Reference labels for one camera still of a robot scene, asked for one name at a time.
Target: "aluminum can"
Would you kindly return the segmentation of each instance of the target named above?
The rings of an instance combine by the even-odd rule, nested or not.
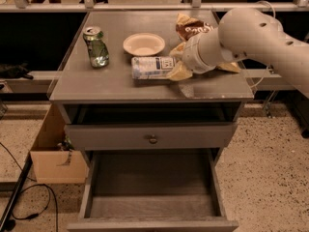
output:
[[[103,36],[103,32],[97,26],[86,27],[83,32],[90,64],[94,69],[102,68],[109,63],[109,54]]]

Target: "paper bowl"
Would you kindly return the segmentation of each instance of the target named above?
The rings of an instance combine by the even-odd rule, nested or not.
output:
[[[150,33],[131,35],[124,41],[124,50],[138,57],[156,55],[164,47],[165,41],[159,35]]]

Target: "open drawer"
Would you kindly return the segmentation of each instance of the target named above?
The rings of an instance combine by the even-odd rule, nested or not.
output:
[[[69,231],[228,232],[209,150],[95,153]]]
[[[239,102],[89,104],[65,131],[83,151],[224,148]]]

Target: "electrical cable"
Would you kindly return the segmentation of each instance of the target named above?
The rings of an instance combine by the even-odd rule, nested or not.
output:
[[[271,3],[269,3],[268,1],[265,1],[265,0],[258,1],[258,3],[269,5],[270,8],[272,9],[272,16],[273,16],[274,18],[276,18],[276,11],[275,11],[275,9],[274,9],[274,7],[272,6]],[[258,85],[263,81],[263,79],[265,78],[265,75],[266,75],[267,71],[269,70],[269,68],[270,68],[270,66],[267,66],[267,68],[266,68],[265,71],[263,72],[263,75],[262,75],[262,77],[260,78],[260,80],[257,81],[256,83],[254,83],[253,85],[250,86],[251,89],[252,89],[252,88],[255,88],[256,86],[258,86]]]
[[[2,142],[0,142],[0,145],[9,153],[9,155],[12,157],[12,159],[14,160],[14,162],[17,164],[17,166],[20,168],[20,170],[22,171],[22,167],[19,165],[18,161],[16,160],[16,158],[13,156],[13,154],[10,152],[10,150],[4,146],[4,144]],[[31,179],[27,176],[27,179],[29,179],[30,181],[33,181],[33,182],[37,182],[36,180],[34,179]],[[49,187],[48,185],[46,184],[34,184],[28,188],[25,188],[24,190],[22,190],[20,192],[20,195],[25,192],[26,190],[28,189],[31,189],[31,188],[34,188],[34,187],[45,187],[47,188],[48,190],[48,202],[47,204],[45,205],[45,207],[38,213],[34,213],[34,214],[31,214],[27,217],[16,217],[14,215],[14,213],[12,212],[12,217],[16,220],[25,220],[25,219],[33,219],[33,218],[37,218],[40,214],[42,214],[45,210],[47,210],[48,206],[49,206],[49,203],[50,203],[50,193],[52,193],[53,195],[53,198],[54,198],[54,201],[55,201],[55,209],[56,209],[56,232],[58,232],[58,202],[57,202],[57,197],[56,197],[56,194],[55,194],[55,191]]]
[[[12,212],[12,217],[14,219],[16,219],[16,220],[28,220],[28,219],[30,220],[30,219],[33,219],[33,218],[37,218],[40,214],[42,214],[45,210],[47,210],[47,208],[48,208],[48,206],[50,204],[50,200],[51,200],[50,193],[52,193],[54,201],[55,201],[55,209],[56,209],[56,232],[58,232],[58,223],[59,223],[59,221],[58,221],[58,215],[59,215],[59,212],[58,212],[58,202],[57,202],[56,194],[55,194],[54,190],[51,187],[49,187],[46,184],[35,184],[35,185],[32,185],[32,186],[30,186],[28,188],[25,188],[23,191],[20,192],[20,195],[22,193],[24,193],[26,190],[32,189],[32,188],[35,188],[35,187],[45,187],[47,189],[47,191],[48,191],[48,201],[47,201],[47,204],[45,205],[45,207],[41,211],[39,211],[38,213],[34,213],[34,214],[31,214],[31,215],[28,215],[27,217],[17,217],[14,214],[14,212]]]
[[[16,165],[19,167],[19,169],[22,171],[22,167],[19,165],[18,161],[16,160],[16,158],[13,156],[13,154],[11,153],[11,151],[6,147],[4,146],[4,144],[2,142],[0,142],[0,145],[9,153],[9,155],[12,157],[12,159],[14,160],[14,162],[16,163]],[[27,176],[27,179],[32,181],[32,182],[37,182],[36,180],[30,178]]]
[[[265,75],[266,75],[266,73],[267,73],[268,70],[269,70],[269,66],[267,66],[267,68],[264,70],[264,72],[263,72],[262,77],[260,78],[260,80],[257,81],[256,83],[254,83],[253,85],[250,86],[251,89],[254,88],[254,87],[256,87],[256,86],[258,86],[258,85],[263,81],[263,79],[265,78]]]
[[[264,4],[264,5],[269,5],[270,8],[271,8],[271,10],[272,10],[272,16],[273,16],[274,18],[276,18],[276,11],[275,11],[275,9],[274,9],[274,7],[272,6],[271,3],[269,3],[269,2],[266,1],[266,0],[258,1],[258,3],[259,3],[259,4]]]

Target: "food package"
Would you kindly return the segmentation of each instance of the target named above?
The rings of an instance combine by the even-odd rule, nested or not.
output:
[[[229,73],[240,73],[241,68],[238,63],[222,63],[216,67],[218,70],[222,70]]]
[[[180,43],[179,45],[177,45],[174,49],[170,51],[169,55],[171,57],[176,58],[178,61],[182,60],[184,47],[185,47],[185,42]]]
[[[202,20],[192,18],[186,14],[178,14],[176,32],[183,41],[188,41],[199,33],[208,33],[213,27]]]
[[[178,61],[173,70],[166,74],[166,77],[172,81],[181,81],[189,79],[192,75],[192,70],[188,69],[183,61]]]

